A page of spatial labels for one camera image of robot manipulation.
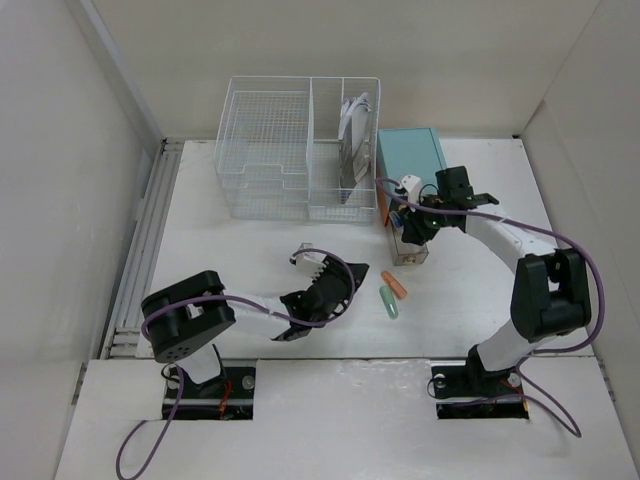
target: white wire basket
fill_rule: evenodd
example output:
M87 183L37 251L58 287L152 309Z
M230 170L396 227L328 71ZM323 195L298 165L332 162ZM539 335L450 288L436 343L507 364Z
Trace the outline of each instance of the white wire basket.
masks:
M343 203L340 109L364 92L372 110L362 146L369 170ZM214 154L231 216L370 223L379 101L377 78L233 77Z

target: orange wire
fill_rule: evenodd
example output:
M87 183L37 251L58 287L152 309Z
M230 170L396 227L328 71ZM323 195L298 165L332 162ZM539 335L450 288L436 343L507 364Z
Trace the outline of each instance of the orange wire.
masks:
M504 385L507 388L511 388L512 390L515 390L517 393L519 393L520 395L522 395L522 390L520 390L518 387L514 387L513 385L511 385L509 382L507 382L506 380L500 380L500 383L502 385Z
M220 400L220 404L218 405L218 408L220 409L220 420L224 418L224 411L227 409L227 401L229 400L232 390L233 385L231 384L231 380L227 380L227 383L224 384L224 397L222 397L222 400Z

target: white tabletop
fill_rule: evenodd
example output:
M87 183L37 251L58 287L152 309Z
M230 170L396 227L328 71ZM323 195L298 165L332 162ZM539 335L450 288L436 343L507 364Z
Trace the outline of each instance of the white tabletop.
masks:
M443 139L449 166L466 165L475 191L497 197L509 214L549 228L520 140ZM463 357L509 317L513 275L484 245L458 230L428 244L423 265L393 267L379 216L371 226L231 219L213 165L214 142L187 142L162 237L151 292L203 270L234 290L263 296L302 290L309 279L288 258L302 242L371 268L352 309L339 322L283 344L233 331L216 344L227 358ZM390 270L409 291L391 320L380 300L380 272ZM585 338L584 330L550 346ZM139 356L150 356L142 341ZM581 353L591 354L590 348Z
M534 358L523 370L573 414L582 439L535 405L530 421L437 420L428 360L259 361L254 419L174 422L142 478L638 479L595 358ZM150 360L89 364L57 480L115 478L127 433L160 418L159 372ZM133 437L125 476L163 425Z

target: marker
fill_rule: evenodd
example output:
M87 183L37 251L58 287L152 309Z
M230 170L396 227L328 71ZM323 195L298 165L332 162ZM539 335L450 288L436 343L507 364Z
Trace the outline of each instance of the marker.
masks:
M384 303L384 308L387 309L387 315L389 315L389 318L392 320L398 318L398 306L396 305L396 299L393 298L393 292L389 285L383 285L380 287L380 297Z
M398 300L402 300L403 298L406 298L407 295L409 295L407 289L404 288L402 284L398 280L396 280L396 277L391 275L390 272L384 271L381 273L381 275L384 283L389 285L393 294L398 297Z

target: teal box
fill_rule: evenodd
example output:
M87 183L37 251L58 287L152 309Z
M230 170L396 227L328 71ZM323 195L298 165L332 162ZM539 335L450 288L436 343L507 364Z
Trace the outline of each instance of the teal box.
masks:
M378 131L377 176L400 181L416 175L422 183L436 183L436 172L447 168L435 128L394 128ZM390 199L378 189L378 204L386 224Z

